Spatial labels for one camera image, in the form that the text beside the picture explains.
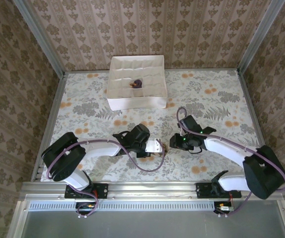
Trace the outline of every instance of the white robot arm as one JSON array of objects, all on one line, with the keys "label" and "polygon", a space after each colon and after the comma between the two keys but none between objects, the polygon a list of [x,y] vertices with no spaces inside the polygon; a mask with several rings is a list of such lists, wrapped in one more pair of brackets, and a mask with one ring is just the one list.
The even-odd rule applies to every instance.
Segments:
[{"label": "white robot arm", "polygon": [[77,168],[82,159],[124,155],[126,152],[122,148],[127,152],[135,152],[137,158],[149,157],[151,153],[164,153],[160,140],[149,137],[149,130],[143,124],[135,126],[131,131],[91,140],[95,143],[87,143],[89,139],[77,138],[72,132],[67,132],[42,153],[42,158],[54,181],[65,181],[82,191],[92,185],[88,175]]},{"label": "white robot arm", "polygon": [[[226,142],[214,135],[215,129],[211,127],[202,129],[191,115],[179,120],[178,126],[183,129],[184,134],[176,133],[172,136],[170,147],[186,151],[200,147],[201,151],[204,149],[223,155],[244,169],[243,173],[222,171],[215,176],[212,179],[214,197],[219,197],[232,190],[242,190],[251,191],[257,197],[266,199],[285,182],[278,170],[284,175],[285,171],[270,147],[266,145],[261,148],[242,146],[245,150],[240,149],[238,143],[230,140]],[[266,163],[254,152],[265,157],[272,165]]]},{"label": "white robot arm", "polygon": [[[103,140],[118,142],[115,137],[104,138]],[[99,156],[117,156],[121,151],[121,147],[117,144],[106,142],[84,144],[82,147],[86,152],[86,155],[83,157],[83,159],[90,159]],[[159,153],[161,151],[161,146],[156,139],[149,139],[146,142],[144,151],[144,155],[146,156],[149,155],[149,153]],[[63,181],[78,190],[83,190],[90,184],[88,176],[78,168],[76,168],[73,173]]]}]

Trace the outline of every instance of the white box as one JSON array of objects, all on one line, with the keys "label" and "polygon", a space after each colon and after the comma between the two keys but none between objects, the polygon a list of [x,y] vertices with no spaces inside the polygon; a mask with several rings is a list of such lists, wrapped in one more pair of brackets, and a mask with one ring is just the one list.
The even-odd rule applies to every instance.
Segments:
[{"label": "white box", "polygon": [[[130,83],[142,81],[142,88]],[[163,56],[117,56],[111,60],[107,85],[111,110],[165,108],[167,87]]]}]

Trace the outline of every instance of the patterned wallpaper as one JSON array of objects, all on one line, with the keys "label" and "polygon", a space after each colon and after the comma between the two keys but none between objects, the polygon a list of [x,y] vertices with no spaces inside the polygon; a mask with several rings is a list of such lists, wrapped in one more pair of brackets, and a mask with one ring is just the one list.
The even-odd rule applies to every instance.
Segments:
[{"label": "patterned wallpaper", "polygon": [[266,143],[285,167],[285,4],[244,77]]},{"label": "patterned wallpaper", "polygon": [[0,0],[0,238],[30,180],[57,83],[18,9]]},{"label": "patterned wallpaper", "polygon": [[164,55],[166,68],[237,67],[270,0],[29,0],[65,70],[112,56]]}]

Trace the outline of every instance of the floral tablecloth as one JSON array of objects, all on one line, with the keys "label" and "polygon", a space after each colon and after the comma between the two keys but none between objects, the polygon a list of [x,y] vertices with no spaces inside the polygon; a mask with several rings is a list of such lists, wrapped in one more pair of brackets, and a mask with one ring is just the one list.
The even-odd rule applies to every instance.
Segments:
[{"label": "floral tablecloth", "polygon": [[[69,74],[51,143],[68,131],[83,138],[101,138],[142,123],[152,138],[160,138],[168,146],[173,133],[179,132],[176,111],[184,106],[202,127],[211,126],[225,137],[258,146],[235,70],[165,70],[165,78],[165,109],[113,112],[106,99],[108,71]],[[157,167],[160,160],[156,156],[137,159],[145,169]],[[140,171],[127,156],[82,160],[78,167],[93,181],[198,181],[210,180],[223,170],[241,171],[237,164],[213,152],[191,155],[172,148],[163,166],[154,173]],[[41,181],[46,181],[45,171]]]}]

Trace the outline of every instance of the wire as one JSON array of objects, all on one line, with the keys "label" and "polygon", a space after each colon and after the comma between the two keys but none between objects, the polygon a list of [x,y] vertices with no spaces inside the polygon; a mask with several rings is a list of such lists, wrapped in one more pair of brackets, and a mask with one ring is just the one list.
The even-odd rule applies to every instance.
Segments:
[{"label": "wire", "polygon": [[[191,133],[191,134],[194,134],[194,135],[206,136],[206,137],[210,137],[210,138],[219,139],[219,140],[224,141],[224,142],[226,142],[226,143],[228,143],[228,144],[231,144],[231,145],[233,145],[233,146],[235,146],[235,147],[237,147],[237,148],[239,148],[239,149],[242,149],[242,150],[244,150],[244,151],[247,151],[247,152],[249,152],[249,153],[252,153],[252,154],[254,154],[254,155],[260,157],[262,160],[264,160],[264,161],[265,161],[266,163],[268,163],[269,165],[273,166],[274,169],[276,169],[276,170],[281,174],[281,176],[283,177],[283,179],[285,180],[285,174],[284,174],[284,172],[283,172],[277,165],[275,165],[272,161],[270,161],[269,159],[267,159],[265,156],[263,156],[263,155],[257,153],[256,151],[254,151],[254,150],[252,150],[252,149],[250,149],[250,148],[247,148],[247,147],[245,147],[245,146],[243,146],[243,145],[241,145],[241,144],[239,144],[239,143],[236,143],[236,142],[234,142],[234,141],[231,141],[231,140],[229,140],[229,139],[227,139],[227,138],[224,138],[224,137],[220,137],[220,136],[217,136],[217,135],[209,135],[209,134],[197,133],[197,132],[194,132],[194,131],[191,131],[191,130],[187,129],[187,128],[180,122],[180,120],[179,120],[179,113],[180,113],[181,110],[184,111],[184,117],[186,117],[186,116],[187,116],[187,109],[186,109],[185,107],[179,107],[178,110],[177,110],[176,118],[177,118],[178,124],[180,125],[180,128],[181,128],[181,129],[184,129],[185,131],[187,131],[187,132],[189,132],[189,133]],[[277,191],[285,191],[285,186],[284,186],[284,188],[278,189]],[[252,192],[250,192],[250,193],[248,194],[248,196],[246,197],[246,199],[244,200],[244,202],[243,202],[239,207],[237,207],[233,212],[230,212],[230,213],[228,214],[228,216],[231,216],[231,215],[233,215],[233,214],[239,212],[239,211],[243,208],[244,204],[247,202],[247,200],[250,198],[251,195],[252,195]]]},{"label": "wire", "polygon": [[84,191],[78,190],[78,189],[76,189],[75,187],[73,187],[73,186],[71,186],[71,185],[69,185],[69,186],[70,186],[70,188],[72,188],[75,192],[78,192],[78,193],[81,193],[81,194],[85,194],[85,195],[91,196],[92,198],[95,199],[95,205],[94,205],[93,209],[92,209],[89,213],[83,215],[83,214],[80,214],[80,212],[79,212],[80,207],[83,206],[83,205],[85,205],[85,204],[87,204],[87,203],[82,203],[82,204],[80,204],[80,205],[78,206],[77,210],[76,210],[76,212],[77,212],[77,214],[79,215],[79,217],[85,217],[85,218],[86,218],[86,217],[92,215],[92,214],[95,212],[96,208],[98,207],[98,199],[97,199],[97,197],[94,196],[93,194],[89,193],[89,192],[84,192]]},{"label": "wire", "polygon": [[129,130],[124,130],[124,131],[122,131],[121,133],[119,133],[120,135],[123,135],[123,134],[125,134],[125,133],[128,133],[129,132]]},{"label": "wire", "polygon": [[229,192],[229,194],[230,194],[231,206],[234,207],[234,205],[233,205],[233,196],[232,196],[232,193]]},{"label": "wire", "polygon": [[198,155],[202,152],[202,148],[200,148],[200,151],[198,151],[198,152],[190,152],[190,150],[188,150],[188,152],[192,155]]},{"label": "wire", "polygon": [[[48,170],[47,170],[47,172],[46,172],[46,178],[47,178],[47,179],[52,179],[52,177],[50,177],[50,171],[51,171],[51,169],[53,168],[54,164],[55,164],[67,151],[69,151],[70,149],[72,149],[73,147],[75,147],[75,146],[77,146],[77,145],[82,145],[82,144],[87,144],[87,143],[99,143],[99,142],[113,143],[113,144],[115,144],[115,145],[118,145],[121,149],[123,149],[123,151],[128,155],[128,157],[131,159],[131,161],[134,163],[134,165],[135,165],[138,169],[140,169],[141,171],[144,171],[144,172],[148,172],[148,173],[149,173],[149,172],[155,172],[155,171],[157,171],[157,170],[159,170],[159,169],[161,168],[161,166],[162,166],[163,163],[164,163],[164,158],[165,158],[165,150],[164,150],[164,147],[163,147],[162,143],[160,142],[160,140],[156,140],[156,141],[157,141],[157,142],[159,143],[159,145],[161,146],[162,159],[161,159],[160,165],[159,165],[157,168],[155,168],[154,170],[145,170],[145,169],[141,168],[141,167],[136,163],[136,161],[130,156],[130,154],[129,154],[129,152],[126,150],[126,148],[125,148],[124,146],[122,146],[120,143],[118,143],[118,142],[116,142],[116,141],[113,141],[113,140],[96,139],[96,140],[86,140],[86,141],[77,142],[77,143],[75,143],[75,144],[70,145],[70,146],[69,146],[68,148],[66,148],[65,150],[63,150],[63,151],[53,160],[53,162],[49,165]],[[93,208],[88,214],[86,214],[86,215],[80,214],[79,208],[80,208],[81,206],[79,206],[79,207],[77,208],[77,213],[78,213],[79,216],[82,216],[82,217],[88,217],[88,216],[90,216],[90,215],[96,210],[96,208],[97,208],[97,206],[98,206],[98,199],[97,199],[97,197],[94,196],[93,194],[89,193],[89,192],[80,191],[80,190],[76,189],[75,187],[73,187],[73,186],[71,186],[71,185],[69,185],[69,186],[70,186],[74,191],[76,191],[76,192],[78,192],[78,193],[81,193],[81,194],[86,194],[86,195],[91,196],[91,197],[93,197],[93,198],[95,199],[95,201],[96,201],[95,206],[94,206],[94,208]]]}]

